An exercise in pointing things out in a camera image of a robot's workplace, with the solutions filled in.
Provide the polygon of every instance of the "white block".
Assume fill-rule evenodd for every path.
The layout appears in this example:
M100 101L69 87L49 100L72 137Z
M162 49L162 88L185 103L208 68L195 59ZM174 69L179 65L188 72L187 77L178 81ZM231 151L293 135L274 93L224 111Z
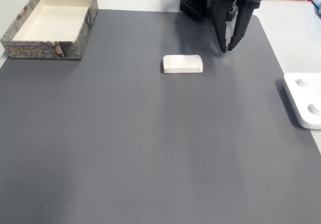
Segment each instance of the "white block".
M199 55L166 55L163 63L164 73L203 72L203 62Z
M321 129L321 73L287 73L284 83L300 125Z

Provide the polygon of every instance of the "black robotic claw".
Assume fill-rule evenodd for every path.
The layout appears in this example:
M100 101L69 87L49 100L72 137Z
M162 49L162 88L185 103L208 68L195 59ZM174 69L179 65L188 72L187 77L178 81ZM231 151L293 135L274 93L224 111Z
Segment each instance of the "black robotic claw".
M260 7L261 0L191 0L197 2L197 8L195 4L186 4L187 1L181 0L181 11L195 20L209 16L213 21L221 50L226 52L226 21L233 19L238 8L233 36L228 45L228 50L231 51L245 35L253 11Z

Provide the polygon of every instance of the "white tray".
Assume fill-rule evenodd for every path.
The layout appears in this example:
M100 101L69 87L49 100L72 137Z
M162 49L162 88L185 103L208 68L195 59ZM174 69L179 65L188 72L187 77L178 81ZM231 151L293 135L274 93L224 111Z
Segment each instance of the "white tray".
M287 73L284 88L299 123L321 129L321 73Z

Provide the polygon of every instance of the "white foam block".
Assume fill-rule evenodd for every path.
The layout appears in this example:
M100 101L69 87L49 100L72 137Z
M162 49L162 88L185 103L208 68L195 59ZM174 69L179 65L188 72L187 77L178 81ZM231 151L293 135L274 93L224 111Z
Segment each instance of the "white foam block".
M199 55L166 55L163 63L164 73L203 72L203 62Z

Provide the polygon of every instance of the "open box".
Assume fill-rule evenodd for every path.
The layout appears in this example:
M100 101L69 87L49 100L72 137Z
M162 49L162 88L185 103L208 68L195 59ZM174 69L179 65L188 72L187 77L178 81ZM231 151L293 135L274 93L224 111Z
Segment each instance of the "open box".
M0 39L11 58L81 59L97 0L30 0Z

